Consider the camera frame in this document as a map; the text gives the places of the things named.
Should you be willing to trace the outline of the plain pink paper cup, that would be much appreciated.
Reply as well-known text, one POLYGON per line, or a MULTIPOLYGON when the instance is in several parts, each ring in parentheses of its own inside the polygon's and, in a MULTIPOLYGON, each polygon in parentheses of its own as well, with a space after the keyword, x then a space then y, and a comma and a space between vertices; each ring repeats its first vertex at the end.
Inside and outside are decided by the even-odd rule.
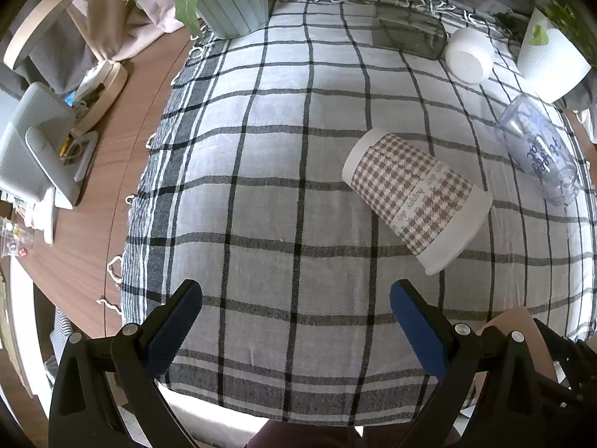
POLYGON ((525 307, 509 308, 490 320, 476 333, 481 335, 491 327, 497 328, 506 336, 513 334, 515 338, 522 338, 529 350, 535 371, 543 377, 557 381, 556 370, 553 367, 553 360, 547 349, 546 341, 543 340, 538 326, 525 307))

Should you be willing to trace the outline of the houndstooth patterned paper cup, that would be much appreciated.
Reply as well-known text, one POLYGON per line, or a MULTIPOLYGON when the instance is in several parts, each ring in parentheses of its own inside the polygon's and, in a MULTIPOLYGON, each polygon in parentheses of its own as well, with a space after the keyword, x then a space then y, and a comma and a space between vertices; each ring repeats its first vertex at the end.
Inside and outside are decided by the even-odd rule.
POLYGON ((445 163, 382 128, 368 131, 350 151, 344 182, 402 240, 433 275, 476 237, 493 203, 445 163))

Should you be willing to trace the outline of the clear cup blue lettering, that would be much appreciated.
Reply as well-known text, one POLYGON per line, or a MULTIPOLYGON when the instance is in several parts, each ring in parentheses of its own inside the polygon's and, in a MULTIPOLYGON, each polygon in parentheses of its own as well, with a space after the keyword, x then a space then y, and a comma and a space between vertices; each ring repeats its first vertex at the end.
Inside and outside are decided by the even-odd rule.
POLYGON ((497 139, 553 205, 568 205, 580 192, 576 162, 554 124, 527 94, 519 94, 496 122, 497 139))

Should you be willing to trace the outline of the white plastic cup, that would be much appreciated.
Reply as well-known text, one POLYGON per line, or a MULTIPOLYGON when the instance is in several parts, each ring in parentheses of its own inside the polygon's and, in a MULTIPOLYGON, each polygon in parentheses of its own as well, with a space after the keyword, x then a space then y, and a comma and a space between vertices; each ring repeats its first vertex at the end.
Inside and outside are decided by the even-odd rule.
POLYGON ((481 84, 493 72, 495 49, 489 37, 479 30, 460 28, 445 47, 445 63, 456 79, 466 84, 481 84))

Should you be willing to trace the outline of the white desk fan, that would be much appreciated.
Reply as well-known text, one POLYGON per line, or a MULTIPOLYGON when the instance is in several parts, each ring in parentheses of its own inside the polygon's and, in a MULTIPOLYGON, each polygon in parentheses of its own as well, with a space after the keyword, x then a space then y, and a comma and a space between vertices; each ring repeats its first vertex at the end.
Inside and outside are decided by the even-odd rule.
POLYGON ((74 124, 71 106, 47 86, 31 84, 1 134, 1 190, 39 203, 54 188, 54 205, 74 208, 98 143, 97 131, 76 138, 68 150, 79 144, 82 154, 67 164, 60 151, 74 124))

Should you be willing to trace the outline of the checkered black white tablecloth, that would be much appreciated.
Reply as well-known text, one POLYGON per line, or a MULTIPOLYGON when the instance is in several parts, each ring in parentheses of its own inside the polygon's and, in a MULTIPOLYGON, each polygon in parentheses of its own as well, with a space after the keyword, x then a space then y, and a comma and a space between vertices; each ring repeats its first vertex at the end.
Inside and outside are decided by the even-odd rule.
POLYGON ((170 391, 292 423, 407 422, 431 394, 390 308, 408 279, 451 321, 481 327, 522 305, 561 335, 596 329, 596 199, 570 124, 581 191, 543 200, 497 141, 529 91, 495 17, 411 0, 448 31, 489 37, 494 68, 468 85, 444 64, 373 44, 375 0, 272 0, 266 27, 206 37, 173 80, 129 212, 121 311, 141 323, 186 279, 203 306, 160 377, 170 391), (489 191, 478 234, 427 275, 343 182, 371 128, 396 134, 489 191))

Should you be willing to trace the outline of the round wooden tray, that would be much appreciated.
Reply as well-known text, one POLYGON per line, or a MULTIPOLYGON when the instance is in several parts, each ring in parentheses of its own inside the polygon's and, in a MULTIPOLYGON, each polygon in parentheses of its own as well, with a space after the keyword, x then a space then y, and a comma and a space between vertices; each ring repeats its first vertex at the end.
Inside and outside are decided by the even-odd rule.
POLYGON ((91 131, 118 98, 128 80, 128 71, 118 62, 101 61, 87 72, 74 93, 72 107, 76 120, 71 128, 75 138, 91 131))

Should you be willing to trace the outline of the white plant pot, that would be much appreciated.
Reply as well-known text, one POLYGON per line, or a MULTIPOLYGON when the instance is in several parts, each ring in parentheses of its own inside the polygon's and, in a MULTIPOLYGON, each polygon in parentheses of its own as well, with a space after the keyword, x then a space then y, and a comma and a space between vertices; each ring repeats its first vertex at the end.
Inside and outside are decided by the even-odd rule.
POLYGON ((574 89, 591 66, 575 45, 536 8, 526 28, 517 67, 533 92, 554 103, 574 89))

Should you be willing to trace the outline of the beige wooden chair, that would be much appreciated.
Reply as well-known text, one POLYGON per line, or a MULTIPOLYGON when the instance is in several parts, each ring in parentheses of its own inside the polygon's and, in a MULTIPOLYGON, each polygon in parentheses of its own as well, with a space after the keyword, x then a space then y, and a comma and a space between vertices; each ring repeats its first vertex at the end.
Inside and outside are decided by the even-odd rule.
POLYGON ((33 51, 47 30, 65 12, 73 21, 82 39, 90 48, 92 54, 100 64, 107 62, 107 58, 98 50, 92 40, 88 25, 80 12, 73 6, 74 0, 41 0, 24 18, 16 33, 9 41, 3 63, 11 70, 15 70, 33 51))

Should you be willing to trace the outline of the dark transparent square container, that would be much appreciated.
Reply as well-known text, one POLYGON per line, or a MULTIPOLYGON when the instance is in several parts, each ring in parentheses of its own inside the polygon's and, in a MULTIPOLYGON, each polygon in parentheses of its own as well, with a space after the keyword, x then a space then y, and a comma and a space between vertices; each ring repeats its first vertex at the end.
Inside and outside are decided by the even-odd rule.
POLYGON ((418 10, 377 4, 372 25, 372 43, 429 60, 442 57, 447 33, 435 17, 418 10))

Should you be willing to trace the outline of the green potted plant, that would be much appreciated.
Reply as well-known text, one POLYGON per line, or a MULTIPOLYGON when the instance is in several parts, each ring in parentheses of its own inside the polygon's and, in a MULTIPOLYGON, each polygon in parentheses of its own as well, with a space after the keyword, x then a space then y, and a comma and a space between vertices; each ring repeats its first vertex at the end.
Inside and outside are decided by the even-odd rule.
POLYGON ((582 0, 547 0, 538 6, 586 61, 596 67, 596 17, 582 0))

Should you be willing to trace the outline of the blue ribbed flower vase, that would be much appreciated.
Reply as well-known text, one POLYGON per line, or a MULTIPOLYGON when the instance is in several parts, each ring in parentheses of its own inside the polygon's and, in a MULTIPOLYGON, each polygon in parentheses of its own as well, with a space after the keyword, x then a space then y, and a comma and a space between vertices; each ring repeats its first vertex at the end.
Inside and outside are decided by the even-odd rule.
POLYGON ((268 0, 199 0, 196 9, 212 33, 222 40, 259 30, 269 13, 268 0))

